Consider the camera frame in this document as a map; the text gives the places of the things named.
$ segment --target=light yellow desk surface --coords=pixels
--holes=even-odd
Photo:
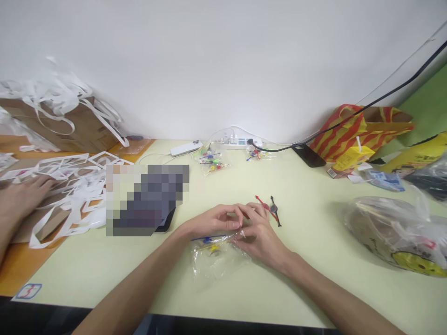
[[[183,143],[156,141],[148,152],[168,152]],[[292,150],[271,161],[246,162],[243,150],[229,154],[232,167],[206,177],[189,155],[170,163],[191,166],[189,199],[177,208],[170,231],[216,204],[255,202],[255,195],[268,203],[273,195],[283,226],[271,223],[287,247],[408,334],[446,333],[447,280],[386,264],[350,235],[341,217],[342,207],[355,197],[375,195],[412,203],[412,190],[393,193],[347,179],[333,180],[324,167],[307,167]],[[158,158],[151,155],[143,163],[168,159]],[[430,206],[433,214],[447,216],[443,206],[433,201]],[[30,279],[29,283],[43,286],[29,302],[93,308],[167,234],[106,237],[101,228],[71,236]],[[158,294],[152,313],[333,327],[300,290],[257,262],[201,293],[194,290],[191,266],[187,250]]]

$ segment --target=blue package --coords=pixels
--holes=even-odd
[[[405,191],[397,174],[367,170],[366,175],[368,176],[368,179],[371,179],[369,182],[377,187],[395,192]]]

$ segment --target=hand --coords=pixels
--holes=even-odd
[[[0,191],[0,215],[8,222],[20,222],[44,199],[55,181],[40,175],[21,184],[11,184]]]
[[[246,205],[238,204],[238,207],[251,219],[252,225],[241,229],[233,241],[234,244],[265,265],[282,271],[294,253],[286,248],[273,231],[269,222],[270,212],[261,204],[253,202]]]
[[[211,236],[219,230],[237,230],[242,227],[244,215],[237,205],[217,205],[181,225],[191,239]]]

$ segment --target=juice box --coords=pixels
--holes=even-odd
[[[332,178],[344,178],[354,171],[358,165],[367,161],[374,153],[374,151],[365,146],[361,147],[361,149],[358,146],[350,147],[327,172]]]

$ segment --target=power strip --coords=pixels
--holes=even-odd
[[[231,135],[230,137],[221,138],[218,142],[222,144],[222,147],[230,150],[246,150],[247,149],[247,141],[248,139],[253,139],[253,142],[258,146],[262,147],[262,140],[256,136],[248,136],[248,137],[237,137],[237,135]]]

